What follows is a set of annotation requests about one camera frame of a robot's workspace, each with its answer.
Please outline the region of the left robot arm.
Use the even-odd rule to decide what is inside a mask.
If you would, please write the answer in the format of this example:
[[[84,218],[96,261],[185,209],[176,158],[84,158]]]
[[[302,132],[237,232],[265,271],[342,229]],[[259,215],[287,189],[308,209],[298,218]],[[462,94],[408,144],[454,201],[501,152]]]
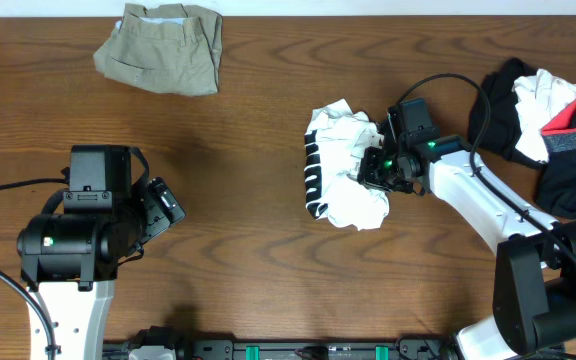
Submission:
[[[185,212],[160,177],[127,197],[61,189],[20,232],[33,359],[99,359],[119,268]]]

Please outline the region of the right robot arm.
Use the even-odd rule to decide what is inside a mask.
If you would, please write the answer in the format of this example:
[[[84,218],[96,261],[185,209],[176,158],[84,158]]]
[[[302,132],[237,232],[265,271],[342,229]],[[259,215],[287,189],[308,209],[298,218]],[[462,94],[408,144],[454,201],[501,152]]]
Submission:
[[[386,192],[416,185],[448,203],[496,257],[493,313],[457,332],[445,359],[564,359],[576,339],[576,221],[526,203],[458,136],[404,150],[368,147],[359,182]]]

